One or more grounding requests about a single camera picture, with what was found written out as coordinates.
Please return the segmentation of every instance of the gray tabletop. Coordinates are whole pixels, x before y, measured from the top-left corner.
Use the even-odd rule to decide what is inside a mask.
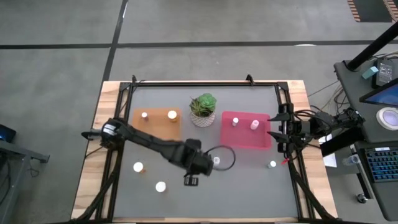
[[[207,128],[196,127],[189,118],[190,96],[211,93],[217,98],[215,122]],[[245,111],[277,114],[277,97],[273,86],[242,87],[142,87],[132,97],[130,119],[137,108],[170,108],[182,110],[182,139],[202,141],[202,151],[220,144],[223,111]],[[277,131],[279,123],[271,123]],[[280,164],[282,154],[273,140],[268,151],[237,149],[235,166],[225,172],[214,170],[209,177],[199,176],[198,187],[183,185],[185,171],[169,164],[159,154],[131,142],[124,147],[114,217],[117,218],[272,218],[297,217],[295,195],[289,169]],[[232,155],[226,149],[211,153],[219,156],[220,166],[229,166]],[[132,167],[142,162],[144,174]],[[158,193],[155,185],[167,184]]]
[[[376,113],[386,106],[359,102],[361,96],[373,91],[371,78],[367,80],[362,78],[362,74],[372,65],[371,62],[365,62],[358,72],[351,72],[343,62],[340,62],[335,64],[335,69],[350,105],[358,110],[366,120],[362,128],[366,141],[370,143],[398,141],[398,135],[395,131],[383,128],[376,120]]]

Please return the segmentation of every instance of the wooden table frame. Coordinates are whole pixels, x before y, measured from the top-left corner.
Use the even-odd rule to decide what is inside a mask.
[[[131,82],[104,82],[101,94],[99,96],[98,106],[95,113],[95,120],[93,123],[94,129],[100,129],[104,122],[109,118],[112,118],[115,113],[115,108],[124,109],[124,113],[119,113],[121,117],[128,116],[129,103],[128,93],[131,91],[119,91],[120,87],[123,88],[129,86]],[[183,85],[236,85],[236,86],[248,86],[249,81],[143,81],[140,82],[142,86],[183,86]],[[255,81],[258,85],[276,85],[279,84],[282,88],[279,88],[277,94],[280,94],[282,99],[279,103],[285,103],[291,101],[294,104],[295,110],[309,110],[307,93],[302,80],[281,80],[281,81],[270,81],[260,80]],[[87,154],[94,151],[99,147],[99,141],[90,141],[87,147]],[[106,165],[105,161],[107,157],[112,159],[108,161]],[[97,193],[100,191],[101,183],[104,177],[104,170],[106,166],[110,169],[114,167],[116,163],[115,157],[117,152],[107,151],[106,149],[100,149],[98,152],[90,155],[83,164],[82,173],[80,177],[80,183],[78,186],[75,204],[73,206],[72,218],[79,217],[86,208],[90,205],[92,200],[95,198]],[[301,175],[307,176],[304,178],[308,180],[311,191],[319,200],[319,202],[325,207],[325,209],[334,217],[337,217],[333,196],[331,194],[326,169],[323,164],[323,158],[321,151],[315,147],[307,147],[302,153],[302,160],[295,160],[296,169]],[[298,208],[301,208],[302,217],[309,218],[313,212],[311,207],[307,206],[307,199],[304,196],[301,188],[295,184],[294,189],[297,190],[298,196]],[[109,204],[112,204],[110,195],[115,194],[116,191],[112,190],[112,187],[107,191],[103,206],[101,206],[103,214],[99,218],[106,218],[106,212],[109,210]],[[285,217],[285,218],[112,218],[108,219],[111,222],[294,222],[297,221],[297,217]]]

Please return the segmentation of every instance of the wheel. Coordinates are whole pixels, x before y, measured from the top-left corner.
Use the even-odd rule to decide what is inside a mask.
[[[364,194],[359,194],[356,196],[356,199],[359,203],[366,203],[368,199],[365,197]]]

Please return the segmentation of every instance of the computer monitor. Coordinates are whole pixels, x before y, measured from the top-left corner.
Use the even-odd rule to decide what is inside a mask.
[[[359,101],[398,107],[398,78],[362,96]]]

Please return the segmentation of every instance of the keyboard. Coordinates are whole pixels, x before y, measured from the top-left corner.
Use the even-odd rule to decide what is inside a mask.
[[[365,152],[368,165],[372,171],[373,182],[390,182],[398,180],[398,150]]]

